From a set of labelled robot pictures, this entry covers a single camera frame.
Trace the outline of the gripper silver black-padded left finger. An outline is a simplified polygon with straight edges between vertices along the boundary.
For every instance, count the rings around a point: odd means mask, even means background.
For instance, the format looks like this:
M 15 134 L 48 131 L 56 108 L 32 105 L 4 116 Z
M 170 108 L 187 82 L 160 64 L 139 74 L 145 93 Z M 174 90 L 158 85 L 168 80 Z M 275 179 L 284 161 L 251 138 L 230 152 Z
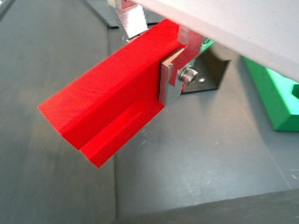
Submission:
M 115 9 L 119 27 L 124 32 L 124 41 L 131 42 L 147 31 L 143 6 L 132 0 L 107 0 L 107 3 Z

